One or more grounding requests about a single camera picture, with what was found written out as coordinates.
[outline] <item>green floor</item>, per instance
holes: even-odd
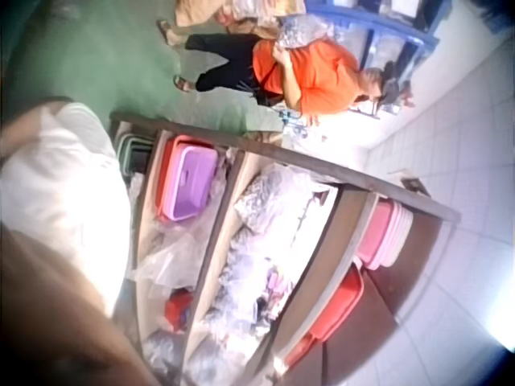
[[[175,74],[195,79],[221,59],[174,51],[163,42],[155,21],[172,20],[174,4],[43,0],[10,55],[2,80],[4,117],[44,97],[70,97],[93,109],[105,127],[112,111],[124,110],[238,133],[280,129],[278,116],[258,108],[246,94],[224,89],[184,94],[175,89]],[[193,31],[218,30],[211,24]]]

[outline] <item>foot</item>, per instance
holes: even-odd
[[[172,29],[169,22],[166,20],[159,20],[157,22],[158,28],[161,31],[161,35],[166,40],[167,44],[170,47],[178,46],[180,44],[186,43],[185,36],[177,35]]]
[[[174,85],[182,92],[195,90],[195,83],[185,80],[182,76],[174,76]]]

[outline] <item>floor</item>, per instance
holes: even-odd
[[[16,23],[3,27],[2,43],[6,36],[19,41],[15,48],[5,45],[10,61],[2,79],[3,119],[42,98],[70,97],[93,109],[106,128],[112,111],[125,110],[235,133],[280,129],[276,114],[245,94],[175,89],[174,75],[195,79],[222,59],[174,51],[163,42],[155,22],[172,20],[174,5],[174,0],[19,0],[16,22],[31,8],[36,11],[25,29]],[[211,24],[193,31],[218,30]]]
[[[515,351],[514,60],[511,39],[370,152],[367,173],[411,170],[462,219],[443,226],[401,328],[348,386],[481,384]]]

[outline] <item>purple plastic container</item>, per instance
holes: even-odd
[[[172,157],[171,183],[163,213],[170,220],[181,221],[197,216],[206,207],[218,153],[208,147],[181,143]]]

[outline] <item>white tile wall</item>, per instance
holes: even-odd
[[[429,178],[429,186],[427,189],[435,201],[444,205],[451,205],[455,181],[456,173],[432,175]]]
[[[404,328],[398,328],[375,355],[381,386],[431,386],[418,353]]]
[[[436,285],[424,294],[406,329],[433,386],[474,384],[484,364],[495,363],[504,350]]]
[[[481,237],[469,262],[466,280],[453,296],[477,321],[487,325],[497,297],[509,290],[512,275],[512,246]]]
[[[489,166],[493,150],[492,110],[471,114],[460,125],[458,169]]]
[[[462,229],[457,229],[451,238],[435,272],[435,281],[449,294],[453,294],[468,280],[468,270],[479,238],[476,233]]]
[[[461,212],[459,226],[474,232],[484,228],[490,191],[489,170],[460,171],[451,206]]]
[[[485,62],[485,73],[493,104],[513,97],[515,40],[500,46]]]
[[[490,171],[490,199],[484,233],[490,237],[513,243],[515,217],[515,170],[513,165],[499,166]]]
[[[508,99],[493,108],[492,164],[509,165],[515,159],[515,102]]]
[[[361,366],[341,386],[379,386],[375,360],[370,360]]]
[[[453,88],[435,105],[435,130],[453,127],[459,122],[459,90]]]
[[[458,166],[459,127],[449,126],[436,134],[431,162],[431,173],[456,171]]]
[[[435,200],[462,214],[454,231],[443,225],[395,315],[432,386],[479,383],[502,352],[499,342],[515,347],[514,56],[512,40],[389,138],[371,163],[383,179],[394,166],[410,166]],[[375,357],[379,383],[418,384],[414,373],[404,383],[405,369],[388,370],[413,353],[403,337],[393,342]]]
[[[461,119],[482,113],[490,107],[491,99],[487,90],[488,78],[484,70],[484,64],[481,64],[467,76],[466,81],[458,85],[457,93]]]

